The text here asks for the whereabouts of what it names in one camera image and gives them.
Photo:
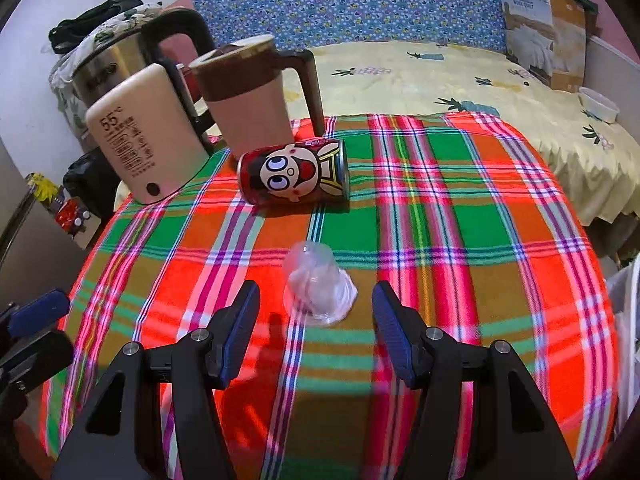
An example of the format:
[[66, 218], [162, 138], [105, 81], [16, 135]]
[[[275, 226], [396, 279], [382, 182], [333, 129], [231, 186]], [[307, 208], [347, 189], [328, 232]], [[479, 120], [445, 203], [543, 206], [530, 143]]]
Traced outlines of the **clear plastic cup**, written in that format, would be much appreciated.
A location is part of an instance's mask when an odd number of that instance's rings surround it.
[[328, 245], [303, 240], [292, 246], [282, 264], [283, 304], [288, 315], [307, 326], [341, 322], [354, 305], [358, 290], [335, 260]]

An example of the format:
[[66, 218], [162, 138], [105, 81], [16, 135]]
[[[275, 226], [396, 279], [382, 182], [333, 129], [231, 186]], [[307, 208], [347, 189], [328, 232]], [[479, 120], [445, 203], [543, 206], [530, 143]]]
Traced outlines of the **red cartoon face can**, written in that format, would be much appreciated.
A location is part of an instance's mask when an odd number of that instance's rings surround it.
[[244, 200], [255, 206], [343, 203], [350, 195], [340, 139], [312, 138], [245, 153], [236, 176]]

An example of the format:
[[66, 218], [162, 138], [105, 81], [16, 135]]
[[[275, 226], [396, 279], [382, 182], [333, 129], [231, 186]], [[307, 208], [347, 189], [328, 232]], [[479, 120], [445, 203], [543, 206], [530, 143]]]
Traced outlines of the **white trash bin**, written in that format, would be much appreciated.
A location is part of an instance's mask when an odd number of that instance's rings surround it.
[[618, 436], [639, 400], [639, 257], [606, 281], [618, 341]]

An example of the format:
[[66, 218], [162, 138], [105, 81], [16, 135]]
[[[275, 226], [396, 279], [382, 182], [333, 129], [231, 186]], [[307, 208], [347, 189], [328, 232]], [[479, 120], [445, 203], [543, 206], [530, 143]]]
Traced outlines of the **red plaid tablecloth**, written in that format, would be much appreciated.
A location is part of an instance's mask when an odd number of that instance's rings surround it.
[[[255, 281], [262, 304], [239, 377], [215, 401], [242, 479], [389, 479], [416, 394], [375, 338], [371, 294], [390, 282], [428, 324], [468, 344], [509, 341], [590, 474], [617, 396], [613, 313], [598, 259], [551, 170], [484, 113], [331, 117], [350, 173], [347, 206], [261, 210], [227, 151], [155, 205], [127, 200], [70, 293], [73, 364], [44, 386], [40, 439], [62, 448], [75, 415], [128, 341], [163, 346], [205, 325]], [[282, 264], [328, 245], [357, 299], [307, 326], [283, 304]]]

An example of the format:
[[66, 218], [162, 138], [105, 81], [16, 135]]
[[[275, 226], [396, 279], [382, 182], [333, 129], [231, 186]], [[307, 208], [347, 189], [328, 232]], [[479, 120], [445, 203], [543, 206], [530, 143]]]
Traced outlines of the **cream electric kettle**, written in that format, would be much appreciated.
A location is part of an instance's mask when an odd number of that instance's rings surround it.
[[212, 115], [198, 114], [176, 63], [160, 48], [176, 35], [187, 36], [198, 54], [215, 47], [198, 12], [173, 8], [99, 47], [73, 73], [93, 140], [145, 205], [183, 188], [213, 153], [206, 134]]

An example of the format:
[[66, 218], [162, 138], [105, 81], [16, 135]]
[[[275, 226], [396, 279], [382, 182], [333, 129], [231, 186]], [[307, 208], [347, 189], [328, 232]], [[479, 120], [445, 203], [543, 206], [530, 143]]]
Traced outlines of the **black clothing bundle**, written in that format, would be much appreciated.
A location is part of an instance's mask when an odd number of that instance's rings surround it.
[[77, 18], [66, 18], [50, 29], [50, 46], [55, 54], [66, 54], [109, 18], [141, 5], [141, 0], [106, 0]]

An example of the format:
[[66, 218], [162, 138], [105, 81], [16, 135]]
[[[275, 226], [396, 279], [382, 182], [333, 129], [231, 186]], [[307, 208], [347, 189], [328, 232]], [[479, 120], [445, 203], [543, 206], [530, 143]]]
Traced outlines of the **yellow patterned bed sheet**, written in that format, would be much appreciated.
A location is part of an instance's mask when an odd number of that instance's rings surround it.
[[582, 224], [639, 211], [639, 144], [498, 52], [420, 42], [345, 42], [312, 50], [326, 117], [494, 115], [526, 137]]

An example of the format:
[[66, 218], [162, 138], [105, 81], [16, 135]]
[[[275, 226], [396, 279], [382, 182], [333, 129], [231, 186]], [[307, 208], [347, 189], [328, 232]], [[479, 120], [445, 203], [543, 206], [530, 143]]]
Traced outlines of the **pink brown lidded mug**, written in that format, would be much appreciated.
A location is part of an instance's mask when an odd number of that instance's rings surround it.
[[285, 70], [297, 74], [314, 135], [324, 135], [324, 111], [311, 50], [280, 51], [273, 36], [259, 35], [207, 52], [190, 69], [236, 159], [258, 148], [294, 141], [284, 96]]

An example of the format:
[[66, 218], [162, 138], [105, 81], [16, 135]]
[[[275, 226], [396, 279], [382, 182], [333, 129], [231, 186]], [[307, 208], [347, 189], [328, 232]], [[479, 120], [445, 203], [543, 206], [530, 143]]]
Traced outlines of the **white plastic bowl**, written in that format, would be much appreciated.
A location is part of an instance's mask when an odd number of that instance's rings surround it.
[[600, 122], [607, 124], [616, 123], [620, 108], [606, 96], [590, 88], [579, 87], [578, 98], [589, 117], [597, 118]]

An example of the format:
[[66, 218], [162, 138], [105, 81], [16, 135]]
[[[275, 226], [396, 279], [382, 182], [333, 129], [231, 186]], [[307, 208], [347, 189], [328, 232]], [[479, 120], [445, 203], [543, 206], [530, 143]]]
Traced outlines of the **white panel board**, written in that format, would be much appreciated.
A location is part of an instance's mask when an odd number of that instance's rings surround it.
[[620, 109], [617, 122], [639, 140], [639, 64], [592, 36], [587, 44], [585, 86], [613, 101]]

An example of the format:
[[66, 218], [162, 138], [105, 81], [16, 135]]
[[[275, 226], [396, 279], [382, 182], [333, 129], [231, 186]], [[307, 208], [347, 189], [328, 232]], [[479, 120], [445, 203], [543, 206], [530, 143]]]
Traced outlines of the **blue floral headboard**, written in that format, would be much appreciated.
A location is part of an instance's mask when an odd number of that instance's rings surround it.
[[298, 49], [404, 40], [506, 48], [501, 0], [192, 0], [218, 44], [270, 34]]

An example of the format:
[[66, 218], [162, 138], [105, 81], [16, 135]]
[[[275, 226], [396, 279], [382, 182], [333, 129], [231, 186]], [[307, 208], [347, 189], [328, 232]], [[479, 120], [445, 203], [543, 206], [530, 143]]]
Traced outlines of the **bedding product box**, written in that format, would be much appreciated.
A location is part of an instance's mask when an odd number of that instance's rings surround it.
[[597, 28], [590, 0], [501, 0], [506, 55], [553, 90], [584, 83], [587, 40]]

